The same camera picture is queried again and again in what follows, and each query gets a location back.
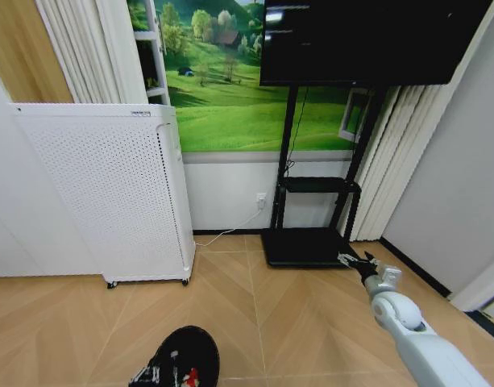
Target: white curtain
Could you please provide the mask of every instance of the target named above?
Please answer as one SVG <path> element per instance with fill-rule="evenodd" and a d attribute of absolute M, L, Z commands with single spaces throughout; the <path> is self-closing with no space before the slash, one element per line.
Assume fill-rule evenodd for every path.
<path fill-rule="evenodd" d="M 389 91 L 356 178 L 362 193 L 351 240 L 375 240 L 383 235 L 493 16 L 494 2 L 448 85 L 406 86 Z"/>
<path fill-rule="evenodd" d="M 148 103 L 125 0 L 36 0 L 74 102 Z"/>

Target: tv stand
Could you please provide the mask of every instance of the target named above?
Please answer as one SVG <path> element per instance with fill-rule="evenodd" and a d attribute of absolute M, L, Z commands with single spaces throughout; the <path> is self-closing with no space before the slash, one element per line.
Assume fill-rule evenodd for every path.
<path fill-rule="evenodd" d="M 261 233 L 266 259 L 269 265 L 279 268 L 345 268 L 346 266 L 338 261 L 338 254 L 346 253 L 357 256 L 349 244 L 361 195 L 361 188 L 355 182 L 355 177 L 367 148 L 368 140 L 376 125 L 388 88 L 375 88 L 375 93 L 369 103 L 367 117 L 345 178 L 285 177 L 284 172 L 288 161 L 298 87 L 298 85 L 289 87 L 276 190 L 273 198 L 272 219 L 270 228 Z M 283 228 L 287 192 L 337 193 L 336 207 L 329 226 L 320 228 Z M 341 236 L 337 227 L 349 194 L 352 195 L 351 207 L 347 216 L 344 236 Z"/>

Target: baseboard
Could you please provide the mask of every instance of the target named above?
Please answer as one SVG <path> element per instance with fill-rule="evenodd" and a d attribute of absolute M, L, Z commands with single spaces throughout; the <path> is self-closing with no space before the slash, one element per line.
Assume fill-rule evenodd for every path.
<path fill-rule="evenodd" d="M 227 232 L 228 235 L 257 235 L 265 230 L 264 228 L 243 228 Z M 193 230 L 193 235 L 218 235 L 227 230 Z"/>
<path fill-rule="evenodd" d="M 465 312 L 467 316 L 472 318 L 475 323 L 486 330 L 494 338 L 494 323 L 490 318 L 485 316 L 479 310 L 474 310 L 472 312 Z"/>
<path fill-rule="evenodd" d="M 426 270 L 421 268 L 418 264 L 413 262 L 407 255 L 405 255 L 401 250 L 396 248 L 390 241 L 386 238 L 381 237 L 379 239 L 381 244 L 387 248 L 394 256 L 396 256 L 403 264 L 411 268 L 415 274 L 417 274 L 420 278 L 422 278 L 425 282 L 428 283 L 433 289 L 439 292 L 442 297 L 448 297 L 451 294 L 451 291 L 442 285 L 436 278 L 434 278 L 431 274 L 429 274 Z"/>

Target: television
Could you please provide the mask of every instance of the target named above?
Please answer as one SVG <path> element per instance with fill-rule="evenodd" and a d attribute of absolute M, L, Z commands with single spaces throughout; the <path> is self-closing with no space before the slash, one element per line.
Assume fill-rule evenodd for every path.
<path fill-rule="evenodd" d="M 261 85 L 449 83 L 492 0 L 265 0 Z"/>

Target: sky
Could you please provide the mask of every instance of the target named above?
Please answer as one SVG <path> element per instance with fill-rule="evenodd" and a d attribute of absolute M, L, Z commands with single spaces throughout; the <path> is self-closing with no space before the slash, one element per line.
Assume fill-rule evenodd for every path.
<path fill-rule="evenodd" d="M 247 4 L 250 4 L 251 2 L 254 2 L 254 0 L 236 0 L 236 2 L 242 6 L 246 6 Z M 257 0 L 257 2 L 263 4 L 264 0 Z"/>

